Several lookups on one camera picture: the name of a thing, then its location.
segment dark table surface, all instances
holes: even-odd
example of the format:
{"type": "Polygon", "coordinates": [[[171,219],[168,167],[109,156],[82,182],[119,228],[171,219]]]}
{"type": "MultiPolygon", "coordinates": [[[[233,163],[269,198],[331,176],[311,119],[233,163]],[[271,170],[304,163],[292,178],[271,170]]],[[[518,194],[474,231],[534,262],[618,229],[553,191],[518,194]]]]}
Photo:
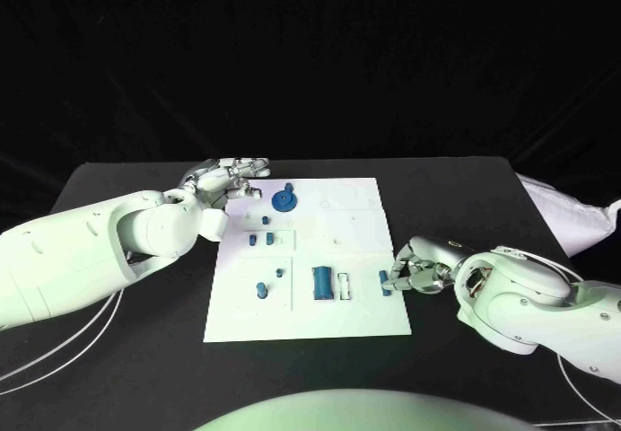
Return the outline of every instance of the dark table surface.
{"type": "MultiPolygon", "coordinates": [[[[54,212],[144,189],[173,188],[191,163],[85,164],[54,212]]],[[[537,209],[500,158],[278,161],[272,177],[376,177],[394,250],[415,235],[481,251],[508,245],[566,264],[537,209]]],[[[518,356],[458,322],[451,291],[406,293],[412,335],[204,344],[217,244],[199,239],[183,258],[125,291],[90,350],[50,378],[0,398],[3,429],[188,430],[275,396],[331,388],[415,391],[471,402],[531,422],[599,419],[572,393],[553,353],[518,356]]],[[[0,374],[46,352],[101,303],[0,334],[0,374]]],[[[88,344],[95,325],[57,356],[3,382],[50,371],[88,344]]],[[[567,366],[585,396],[621,416],[621,387],[567,366]]]]}

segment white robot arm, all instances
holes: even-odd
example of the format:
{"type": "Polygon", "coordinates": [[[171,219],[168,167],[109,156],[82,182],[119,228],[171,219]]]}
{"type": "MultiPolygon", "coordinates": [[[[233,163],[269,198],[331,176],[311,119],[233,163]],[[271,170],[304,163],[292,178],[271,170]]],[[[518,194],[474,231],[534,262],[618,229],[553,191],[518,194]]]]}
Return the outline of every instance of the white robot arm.
{"type": "Polygon", "coordinates": [[[570,283],[553,262],[507,247],[474,253],[456,242],[413,237],[400,250],[387,290],[435,294],[454,285],[458,319],[518,355],[537,345],[582,371],[621,383],[621,286],[570,283]],[[399,278],[407,265],[410,275],[399,278]]]}
{"type": "Polygon", "coordinates": [[[0,330],[95,303],[167,267],[201,235],[222,239],[229,198],[260,198],[245,177],[268,159],[206,160],[177,189],[139,191],[0,235],[0,330]]]}

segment blue object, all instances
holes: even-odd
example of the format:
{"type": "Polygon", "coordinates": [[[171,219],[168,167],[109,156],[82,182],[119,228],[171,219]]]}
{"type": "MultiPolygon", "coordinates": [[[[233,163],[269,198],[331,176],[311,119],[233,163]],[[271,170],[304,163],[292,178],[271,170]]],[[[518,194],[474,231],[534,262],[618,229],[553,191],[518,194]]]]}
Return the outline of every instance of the blue object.
{"type": "MultiPolygon", "coordinates": [[[[386,272],[384,271],[379,271],[379,285],[383,285],[384,281],[387,281],[386,272]]],[[[381,295],[383,296],[390,296],[392,295],[392,292],[389,290],[386,290],[383,287],[381,287],[381,295]]]]}
{"type": "Polygon", "coordinates": [[[265,299],[268,297],[268,288],[265,287],[265,283],[256,284],[256,296],[259,299],[265,299]]]}
{"type": "Polygon", "coordinates": [[[312,268],[314,299],[334,299],[332,295],[332,269],[330,267],[312,268]]]}
{"type": "Polygon", "coordinates": [[[291,211],[298,204],[298,198],[294,195],[294,186],[288,182],[285,189],[278,191],[272,196],[272,207],[281,213],[291,211]]]}

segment white pillow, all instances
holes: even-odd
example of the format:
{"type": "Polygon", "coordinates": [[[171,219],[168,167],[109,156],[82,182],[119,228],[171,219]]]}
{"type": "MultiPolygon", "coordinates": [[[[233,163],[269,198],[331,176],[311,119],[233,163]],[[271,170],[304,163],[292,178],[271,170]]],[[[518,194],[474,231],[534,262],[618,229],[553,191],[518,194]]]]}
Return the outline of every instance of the white pillow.
{"type": "Polygon", "coordinates": [[[553,186],[517,175],[564,253],[573,256],[613,231],[621,200],[606,208],[582,204],[553,186]]]}

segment white cable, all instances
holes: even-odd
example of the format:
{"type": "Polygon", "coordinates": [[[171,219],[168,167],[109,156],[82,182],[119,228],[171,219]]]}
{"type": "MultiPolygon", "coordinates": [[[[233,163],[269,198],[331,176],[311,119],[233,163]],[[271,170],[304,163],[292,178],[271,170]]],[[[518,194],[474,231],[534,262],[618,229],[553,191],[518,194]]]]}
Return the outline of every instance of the white cable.
{"type": "Polygon", "coordinates": [[[52,374],[57,373],[86,352],[86,350],[90,348],[90,346],[93,345],[93,343],[96,342],[96,340],[99,339],[101,335],[103,334],[103,331],[108,328],[109,323],[112,322],[112,318],[113,315],[116,314],[116,309],[119,308],[119,303],[121,303],[121,298],[122,298],[122,290],[119,291],[119,296],[116,299],[116,303],[113,305],[113,309],[112,309],[112,314],[108,317],[108,321],[106,324],[103,325],[103,328],[101,329],[99,333],[95,335],[93,340],[90,341],[90,343],[88,344],[88,346],[82,349],[80,353],[59,367],[56,368],[54,371],[49,372],[46,375],[43,375],[41,377],[39,377],[37,379],[31,380],[30,382],[21,384],[17,388],[8,389],[4,392],[0,392],[0,396],[5,395],[7,393],[11,393],[13,391],[17,391],[18,389],[26,388],[27,386],[30,386],[31,384],[36,384],[37,382],[40,382],[43,379],[46,379],[52,374]]]}
{"type": "Polygon", "coordinates": [[[621,421],[613,420],[605,413],[602,413],[600,410],[598,410],[598,408],[589,403],[589,400],[586,400],[586,398],[583,397],[583,395],[579,393],[579,390],[576,389],[576,386],[572,384],[572,381],[569,380],[569,376],[566,375],[566,371],[564,371],[564,367],[563,367],[563,361],[560,359],[560,355],[556,354],[556,357],[559,359],[559,366],[560,366],[560,371],[563,372],[563,377],[566,379],[566,382],[569,383],[569,386],[573,389],[573,392],[576,393],[576,396],[585,401],[585,404],[615,424],[618,424],[621,426],[621,421]]]}
{"type": "Polygon", "coordinates": [[[44,355],[39,356],[31,362],[28,362],[26,365],[23,365],[17,370],[13,370],[10,373],[4,374],[0,377],[0,382],[7,379],[11,375],[16,375],[23,370],[28,369],[34,364],[41,362],[49,356],[52,356],[80,335],[82,333],[90,328],[90,325],[95,323],[96,319],[99,318],[101,314],[106,310],[109,303],[112,302],[112,299],[115,297],[116,293],[112,294],[112,296],[108,298],[106,303],[101,307],[95,317],[90,319],[90,321],[83,325],[82,329],[63,341],[44,355]]]}
{"type": "MultiPolygon", "coordinates": [[[[563,273],[562,273],[562,271],[564,271],[572,277],[575,277],[575,279],[577,280],[577,281],[585,281],[585,279],[570,270],[570,269],[567,269],[563,265],[560,265],[559,263],[556,263],[554,261],[552,261],[552,260],[549,260],[549,259],[546,259],[546,258],[541,258],[540,256],[537,256],[536,254],[533,254],[533,253],[528,253],[527,251],[521,251],[520,250],[520,253],[521,254],[524,254],[524,256],[527,256],[527,257],[530,257],[531,259],[534,259],[534,260],[539,260],[540,262],[543,262],[543,263],[546,263],[549,266],[552,266],[552,268],[553,269],[556,269],[556,272],[563,276],[563,273]]],[[[563,367],[563,360],[562,360],[562,358],[560,358],[560,355],[559,354],[556,354],[556,358],[557,358],[557,360],[559,360],[559,367],[560,367],[560,372],[563,373],[563,377],[564,377],[564,380],[566,380],[566,382],[569,383],[569,386],[572,387],[572,389],[573,389],[573,392],[576,393],[576,396],[582,399],[582,401],[585,402],[585,404],[592,408],[592,410],[596,412],[596,413],[599,413],[599,415],[603,417],[603,418],[606,418],[611,422],[613,422],[615,424],[618,424],[619,426],[621,426],[621,421],[618,421],[618,420],[613,420],[605,413],[602,413],[602,411],[589,403],[589,400],[585,398],[585,396],[579,393],[579,390],[577,390],[577,388],[576,388],[576,386],[573,385],[573,383],[572,383],[572,381],[570,381],[570,379],[569,379],[569,375],[566,374],[566,371],[564,371],[564,367],[563,367]]]]}

